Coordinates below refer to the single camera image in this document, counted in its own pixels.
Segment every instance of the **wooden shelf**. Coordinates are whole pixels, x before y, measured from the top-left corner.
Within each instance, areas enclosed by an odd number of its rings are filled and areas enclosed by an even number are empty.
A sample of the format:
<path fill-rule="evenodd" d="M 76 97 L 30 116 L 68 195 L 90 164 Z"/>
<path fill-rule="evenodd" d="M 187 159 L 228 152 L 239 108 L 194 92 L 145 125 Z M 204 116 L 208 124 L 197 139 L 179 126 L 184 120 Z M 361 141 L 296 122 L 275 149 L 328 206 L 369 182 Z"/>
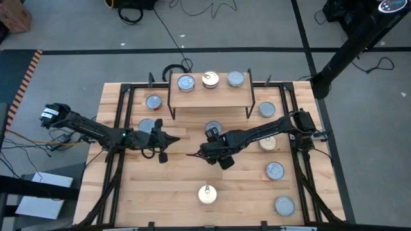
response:
<path fill-rule="evenodd" d="M 215 89 L 207 89 L 202 84 L 203 73 L 190 73 L 195 80 L 195 88 L 191 92 L 182 92 L 177 80 L 184 73 L 172 74 L 170 85 L 170 107 L 172 108 L 207 108 L 207 107 L 251 107 L 252 89 L 250 74 L 244 74 L 241 87 L 230 87 L 227 83 L 228 73 L 218 73 L 220 81 Z"/>

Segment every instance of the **black stand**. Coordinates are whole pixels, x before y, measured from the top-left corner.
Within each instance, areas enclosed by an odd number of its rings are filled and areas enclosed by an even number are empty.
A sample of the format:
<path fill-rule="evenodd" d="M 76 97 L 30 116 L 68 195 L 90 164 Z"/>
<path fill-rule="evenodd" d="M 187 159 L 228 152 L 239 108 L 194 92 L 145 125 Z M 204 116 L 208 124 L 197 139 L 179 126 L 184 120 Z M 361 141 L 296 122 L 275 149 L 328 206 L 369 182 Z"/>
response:
<path fill-rule="evenodd" d="M 385 13 L 376 9 L 348 38 L 323 70 L 311 79 L 314 97 L 323 99 L 328 95 L 331 82 L 386 28 L 395 23 L 405 8 Z"/>

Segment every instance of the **tin can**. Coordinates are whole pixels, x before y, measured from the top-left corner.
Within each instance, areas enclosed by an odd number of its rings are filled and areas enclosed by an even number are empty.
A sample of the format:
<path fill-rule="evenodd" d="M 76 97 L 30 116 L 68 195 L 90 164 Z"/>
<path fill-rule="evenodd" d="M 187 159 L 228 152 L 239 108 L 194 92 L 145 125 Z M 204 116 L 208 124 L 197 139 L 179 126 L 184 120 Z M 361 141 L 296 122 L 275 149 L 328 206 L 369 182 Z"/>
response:
<path fill-rule="evenodd" d="M 258 141 L 258 146 L 263 151 L 272 151 L 275 148 L 276 144 L 277 142 L 274 136 L 270 136 Z"/>
<path fill-rule="evenodd" d="M 146 99 L 146 106 L 150 110 L 159 110 L 161 105 L 161 98 L 158 95 L 151 95 Z"/>
<path fill-rule="evenodd" d="M 152 119 L 143 119 L 139 123 L 139 131 L 145 132 L 145 133 L 151 133 L 152 128 L 154 127 L 154 121 Z"/>
<path fill-rule="evenodd" d="M 211 185 L 205 185 L 198 191 L 198 199 L 204 205 L 210 205 L 217 199 L 217 191 Z"/>
<path fill-rule="evenodd" d="M 203 86 L 205 88 L 214 89 L 218 86 L 218 81 L 220 80 L 220 77 L 214 71 L 207 71 L 203 74 L 202 80 Z"/>
<path fill-rule="evenodd" d="M 274 209 L 281 216 L 291 216 L 295 211 L 294 201 L 289 196 L 279 196 L 275 200 Z"/>
<path fill-rule="evenodd" d="M 238 71 L 231 71 L 227 75 L 227 83 L 231 87 L 241 87 L 244 84 L 244 74 Z"/>
<path fill-rule="evenodd" d="M 194 89 L 195 80 L 191 75 L 185 74 L 178 78 L 177 84 L 182 92 L 191 92 Z"/>
<path fill-rule="evenodd" d="M 221 134 L 223 132 L 223 126 L 217 121 L 208 122 L 207 125 L 205 126 L 205 131 L 208 131 L 212 128 L 217 128 L 218 134 Z"/>
<path fill-rule="evenodd" d="M 264 118 L 270 118 L 275 113 L 275 106 L 271 102 L 262 102 L 258 108 L 259 114 Z"/>
<path fill-rule="evenodd" d="M 271 180 L 281 180 L 284 176 L 284 167 L 278 162 L 271 162 L 267 164 L 265 173 Z"/>

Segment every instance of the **black metal frame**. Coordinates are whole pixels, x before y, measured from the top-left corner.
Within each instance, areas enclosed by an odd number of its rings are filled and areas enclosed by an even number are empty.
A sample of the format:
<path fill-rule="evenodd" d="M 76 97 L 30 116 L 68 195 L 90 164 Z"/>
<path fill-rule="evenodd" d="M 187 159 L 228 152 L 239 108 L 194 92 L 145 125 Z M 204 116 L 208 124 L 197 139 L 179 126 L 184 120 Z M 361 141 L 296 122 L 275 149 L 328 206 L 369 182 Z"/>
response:
<path fill-rule="evenodd" d="M 252 109 L 254 109 L 254 105 L 256 104 L 256 97 L 254 96 L 254 86 L 252 84 L 252 75 L 251 75 L 251 68 L 249 68 L 247 70 L 247 72 L 249 73 L 250 76 L 250 90 L 251 90 L 251 98 L 252 98 L 252 105 L 250 108 L 250 112 L 249 112 L 249 108 L 245 107 L 245 114 L 247 116 L 247 119 L 250 119 L 251 116 L 251 112 Z M 171 83 L 171 76 L 173 75 L 173 71 L 170 70 L 170 77 L 168 78 L 168 81 Z M 168 93 L 167 93 L 167 106 L 168 106 L 168 110 L 170 111 L 171 114 L 171 118 L 173 118 L 173 120 L 175 120 L 175 108 L 172 108 L 170 106 L 170 99 L 171 99 L 171 84 L 168 85 Z"/>
<path fill-rule="evenodd" d="M 292 102 L 292 110 L 298 110 L 297 99 L 295 97 L 295 92 L 294 92 L 294 87 L 293 87 L 292 82 L 268 82 L 268 83 L 264 83 L 264 82 L 253 83 L 252 82 L 251 84 L 252 84 L 252 97 L 253 97 L 253 106 L 252 107 L 254 107 L 254 104 L 255 104 L 254 87 L 278 87 L 278 89 L 280 91 L 281 102 L 283 104 L 284 113 L 286 114 L 290 111 L 289 108 L 288 108 L 287 100 L 286 100 L 286 90 L 288 90 L 288 92 L 290 93 L 290 98 L 291 98 L 291 102 Z M 169 89 L 168 95 L 170 95 L 170 84 L 169 83 L 155 83 L 154 80 L 152 79 L 151 75 L 149 76 L 149 83 L 135 83 L 135 84 L 124 83 L 124 84 L 122 84 L 121 88 L 120 88 L 120 95 L 119 95 L 118 107 L 117 107 L 117 111 L 116 111 L 116 118 L 115 118 L 115 121 L 114 121 L 114 126 L 115 127 L 119 126 L 121 111 L 123 109 L 123 102 L 124 102 L 126 92 L 129 92 L 129 94 L 128 94 L 128 104 L 127 104 L 127 110 L 126 110 L 126 115 L 125 115 L 124 127 L 128 128 L 130 118 L 131 118 L 134 91 L 136 89 L 144 89 L 144 88 L 168 88 Z M 296 171 L 296 166 L 299 166 L 300 163 L 299 163 L 297 152 L 295 152 L 295 150 L 292 147 L 292 141 L 291 141 L 290 136 L 289 136 L 289 141 L 290 141 L 290 147 L 291 147 L 291 152 L 292 152 L 293 165 L 294 165 L 294 169 Z M 120 153 L 119 160 L 118 160 L 118 166 L 117 167 L 120 167 L 121 171 L 122 171 L 123 164 L 124 164 L 124 156 L 125 156 L 124 152 Z M 108 161 L 107 161 L 107 168 L 106 168 L 106 172 L 105 172 L 103 191 L 105 190 L 105 188 L 108 186 L 108 183 L 110 182 L 110 175 L 111 175 L 111 172 L 112 172 L 112 163 L 113 163 L 113 161 L 114 161 L 114 157 L 109 156 Z M 314 183 L 314 180 L 313 180 L 313 175 L 312 175 L 311 164 L 310 164 L 309 158 L 304 158 L 304 165 L 306 167 L 307 179 L 308 179 L 310 185 L 315 187 L 315 183 Z M 117 213 L 116 210 L 117 210 L 117 205 L 118 205 L 118 200 L 119 200 L 120 183 L 121 183 L 121 181 L 119 181 L 118 184 L 116 185 L 116 187 L 114 188 L 114 194 L 113 194 L 112 205 L 111 205 L 111 210 L 110 210 L 110 220 L 109 220 L 109 223 L 108 223 L 108 225 L 110 225 L 111 227 L 114 227 L 115 220 L 116 220 L 116 213 Z M 301 184 L 301 182 L 299 181 L 298 178 L 297 178 L 297 188 L 298 188 L 300 203 L 301 203 L 301 207 L 302 207 L 302 215 L 303 215 L 304 224 L 309 224 L 311 221 L 310 221 L 310 215 L 308 214 L 308 206 L 307 206 L 307 201 L 306 201 L 306 195 L 305 195 L 305 192 L 304 192 L 304 187 L 303 187 L 303 185 Z M 313 200 L 313 204 L 314 204 L 314 212 L 315 212 L 316 220 L 321 222 L 322 221 L 321 212 L 320 212 L 319 208 L 317 207 L 317 204 L 315 203 L 314 200 Z M 104 212 L 105 212 L 104 208 L 105 207 L 103 206 L 102 210 L 100 211 L 100 213 L 98 215 L 97 225 L 103 225 L 103 217 L 104 217 Z M 173 229 L 175 229 L 175 230 L 182 230 L 182 229 L 187 229 L 187 230 L 195 229 L 195 230 L 198 230 L 198 228 L 199 227 L 185 227 L 185 228 L 182 228 L 182 227 L 164 227 L 164 229 L 166 229 L 166 230 L 173 230 Z M 260 226 L 260 227 L 219 227 L 219 229 L 221 229 L 221 228 L 224 228 L 224 230 L 225 229 L 227 229 L 227 230 L 243 230 L 244 228 L 246 228 L 247 230 L 261 230 L 262 226 Z"/>

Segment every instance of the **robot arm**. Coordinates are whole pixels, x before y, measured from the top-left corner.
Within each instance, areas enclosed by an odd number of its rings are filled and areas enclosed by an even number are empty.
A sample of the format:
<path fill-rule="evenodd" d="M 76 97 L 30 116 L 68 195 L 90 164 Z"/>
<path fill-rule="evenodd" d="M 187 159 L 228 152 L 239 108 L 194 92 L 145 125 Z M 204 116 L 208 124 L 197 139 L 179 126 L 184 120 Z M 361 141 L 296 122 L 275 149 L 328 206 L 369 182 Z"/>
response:
<path fill-rule="evenodd" d="M 143 150 L 148 149 L 153 151 L 153 155 L 150 157 L 152 158 L 155 153 L 154 149 L 159 148 L 159 160 L 161 163 L 167 162 L 167 154 L 164 150 L 170 144 L 180 140 L 161 131 L 161 119 L 156 120 L 151 134 L 133 131 L 131 128 L 110 128 L 81 116 L 79 113 L 71 111 L 68 105 L 60 103 L 46 105 L 40 120 L 42 126 L 47 129 L 51 127 L 66 127 L 86 137 L 95 139 L 109 153 L 115 153 L 128 148 L 131 150 L 142 150 L 144 154 Z"/>
<path fill-rule="evenodd" d="M 285 115 L 274 122 L 263 124 L 249 130 L 231 130 L 218 135 L 216 128 L 206 131 L 207 143 L 200 145 L 200 150 L 191 156 L 200 157 L 209 164 L 219 162 L 222 169 L 234 164 L 233 154 L 239 153 L 251 142 L 280 133 L 294 135 L 297 148 L 307 150 L 313 147 L 311 135 L 316 131 L 309 112 L 298 111 Z"/>

